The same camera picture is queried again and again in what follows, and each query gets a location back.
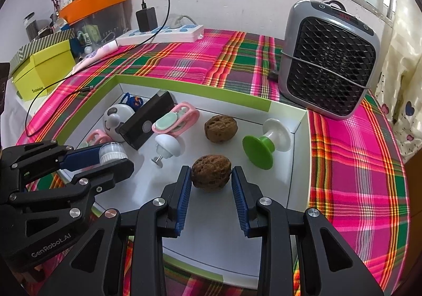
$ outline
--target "pink clip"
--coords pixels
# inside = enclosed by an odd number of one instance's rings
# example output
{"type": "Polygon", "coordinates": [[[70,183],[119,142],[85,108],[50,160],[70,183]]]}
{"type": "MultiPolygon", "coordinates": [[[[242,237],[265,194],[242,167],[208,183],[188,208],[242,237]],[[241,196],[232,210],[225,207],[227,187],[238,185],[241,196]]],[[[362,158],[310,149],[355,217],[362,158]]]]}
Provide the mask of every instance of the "pink clip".
{"type": "Polygon", "coordinates": [[[155,128],[155,124],[152,125],[152,131],[157,134],[169,134],[173,137],[177,137],[182,134],[185,130],[191,128],[199,119],[199,110],[197,110],[192,104],[187,102],[181,102],[176,105],[170,112],[177,113],[183,107],[188,108],[188,111],[183,116],[173,123],[169,128],[165,130],[159,130],[155,128]]]}
{"type": "Polygon", "coordinates": [[[100,129],[96,129],[88,135],[87,143],[88,146],[104,144],[106,142],[113,141],[106,133],[100,129]]]}

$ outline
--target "charging cable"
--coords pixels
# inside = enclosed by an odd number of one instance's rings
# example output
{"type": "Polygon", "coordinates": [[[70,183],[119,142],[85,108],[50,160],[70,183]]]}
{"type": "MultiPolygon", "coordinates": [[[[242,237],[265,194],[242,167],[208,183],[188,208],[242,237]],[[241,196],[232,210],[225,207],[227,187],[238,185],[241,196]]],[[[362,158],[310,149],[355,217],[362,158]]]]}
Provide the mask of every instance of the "charging cable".
{"type": "MultiPolygon", "coordinates": [[[[146,9],[146,4],[145,4],[145,2],[144,2],[144,0],[142,0],[142,8],[143,9],[146,9]]],[[[81,88],[81,89],[78,89],[78,90],[76,90],[76,91],[73,91],[73,92],[71,92],[70,94],[68,94],[68,95],[66,95],[66,97],[62,100],[62,102],[60,103],[60,105],[56,108],[56,110],[53,112],[53,114],[49,117],[49,119],[47,120],[47,121],[45,121],[45,123],[43,123],[42,125],[41,125],[41,127],[40,128],[38,128],[35,132],[33,132],[33,133],[29,133],[28,132],[28,117],[29,117],[29,114],[30,114],[30,110],[31,110],[31,108],[32,108],[32,105],[34,104],[34,102],[35,102],[35,100],[44,92],[44,90],[47,90],[48,88],[50,88],[50,87],[52,87],[52,86],[54,86],[54,85],[56,85],[56,84],[58,84],[58,83],[60,83],[60,82],[63,82],[63,81],[65,81],[65,80],[67,80],[67,79],[69,79],[69,78],[72,78],[72,77],[74,77],[74,76],[76,76],[78,73],[80,73],[80,72],[82,72],[82,71],[85,71],[85,70],[87,70],[87,69],[89,69],[89,68],[91,68],[92,66],[94,66],[94,65],[98,65],[98,64],[101,64],[101,63],[103,63],[104,61],[106,61],[106,60],[109,60],[109,59],[113,59],[114,57],[116,57],[116,56],[119,56],[119,55],[121,55],[121,54],[125,54],[125,53],[127,53],[127,52],[130,52],[130,51],[133,51],[133,50],[136,50],[139,46],[141,46],[141,45],[143,45],[143,44],[145,44],[146,42],[148,42],[149,40],[152,40],[152,39],[154,39],[156,36],[157,36],[157,34],[158,33],[160,33],[161,31],[162,31],[162,29],[164,28],[164,26],[165,26],[165,24],[167,23],[167,20],[168,20],[168,16],[169,16],[169,14],[170,14],[170,0],[168,0],[168,7],[167,7],[167,15],[166,15],[166,17],[165,17],[165,20],[164,20],[164,23],[162,24],[162,26],[160,27],[160,29],[157,31],[157,32],[155,32],[153,35],[151,35],[148,39],[146,39],[146,40],[144,40],[143,42],[141,42],[140,44],[137,44],[135,47],[132,47],[132,48],[130,48],[130,49],[128,49],[128,50],[126,50],[126,51],[123,51],[123,52],[119,52],[119,53],[116,53],[116,54],[113,54],[112,56],[106,56],[105,58],[103,58],[103,59],[101,59],[101,60],[99,60],[99,61],[95,61],[95,62],[93,62],[92,64],[90,64],[90,65],[88,65],[88,66],[86,66],[86,67],[84,67],[84,68],[82,68],[82,69],[80,69],[79,71],[77,71],[77,72],[75,72],[75,73],[73,73],[73,74],[71,74],[71,75],[68,75],[67,77],[64,77],[64,78],[62,78],[61,80],[58,80],[57,82],[54,82],[54,83],[52,83],[52,84],[50,84],[50,85],[48,85],[47,87],[45,87],[44,89],[42,89],[36,96],[35,96],[35,98],[32,100],[32,102],[31,102],[31,104],[30,104],[30,106],[29,106],[29,108],[28,108],[28,112],[27,112],[27,114],[26,114],[26,117],[25,117],[25,134],[26,134],[26,136],[28,137],[28,138],[31,138],[31,137],[33,137],[34,135],[36,135],[36,134],[38,134],[40,131],[42,131],[42,129],[46,126],[46,124],[52,119],[52,117],[54,116],[54,113],[58,110],[58,108],[62,105],[62,103],[65,101],[65,99],[67,99],[68,97],[70,97],[72,94],[75,94],[75,93],[78,93],[78,92],[89,92],[89,91],[91,91],[94,87],[93,86],[89,86],[89,87],[84,87],[84,88],[81,88]]]]}
{"type": "Polygon", "coordinates": [[[187,19],[189,19],[194,25],[198,25],[193,19],[192,19],[192,17],[190,17],[190,16],[187,16],[187,15],[180,15],[180,16],[178,16],[175,20],[174,20],[174,22],[170,25],[170,28],[171,29],[175,29],[175,28],[180,28],[181,26],[182,26],[182,23],[180,22],[180,20],[181,19],[183,19],[183,18],[187,18],[187,19]]]}

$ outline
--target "blue keychain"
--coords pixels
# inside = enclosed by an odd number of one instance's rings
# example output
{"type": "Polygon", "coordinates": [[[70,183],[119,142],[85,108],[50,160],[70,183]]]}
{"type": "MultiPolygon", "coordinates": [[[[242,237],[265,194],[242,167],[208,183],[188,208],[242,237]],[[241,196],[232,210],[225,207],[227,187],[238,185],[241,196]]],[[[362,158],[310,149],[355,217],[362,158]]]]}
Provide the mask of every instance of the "blue keychain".
{"type": "Polygon", "coordinates": [[[140,107],[143,105],[143,100],[139,96],[130,96],[129,92],[126,92],[126,94],[123,96],[123,98],[120,101],[121,104],[127,104],[129,107],[131,107],[134,111],[137,111],[140,107]]]}

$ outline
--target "walnut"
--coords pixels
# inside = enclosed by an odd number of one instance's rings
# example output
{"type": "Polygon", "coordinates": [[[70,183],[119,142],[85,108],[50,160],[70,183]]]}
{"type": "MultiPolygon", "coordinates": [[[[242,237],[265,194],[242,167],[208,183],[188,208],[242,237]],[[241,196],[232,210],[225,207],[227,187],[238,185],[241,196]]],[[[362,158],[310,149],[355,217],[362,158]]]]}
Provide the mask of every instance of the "walnut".
{"type": "Polygon", "coordinates": [[[204,155],[191,169],[193,186],[205,191],[224,188],[230,179],[232,164],[224,155],[204,155]]]}
{"type": "Polygon", "coordinates": [[[205,123],[204,129],[208,140],[220,143],[233,138],[238,127],[234,118],[226,115],[216,115],[205,123]]]}

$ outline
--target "white tube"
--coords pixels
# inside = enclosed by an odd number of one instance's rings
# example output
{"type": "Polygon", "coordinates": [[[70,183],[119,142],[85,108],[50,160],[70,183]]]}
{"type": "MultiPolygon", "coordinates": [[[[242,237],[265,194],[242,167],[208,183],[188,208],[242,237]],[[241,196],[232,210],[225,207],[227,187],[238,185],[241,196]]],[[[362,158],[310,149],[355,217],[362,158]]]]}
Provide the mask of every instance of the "white tube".
{"type": "Polygon", "coordinates": [[[105,56],[109,55],[110,53],[113,53],[117,51],[119,47],[117,46],[116,40],[110,41],[108,44],[105,44],[104,46],[100,47],[98,50],[88,54],[84,60],[77,63],[73,69],[72,73],[76,73],[79,70],[91,65],[92,63],[95,63],[96,61],[104,58],[105,56]]]}

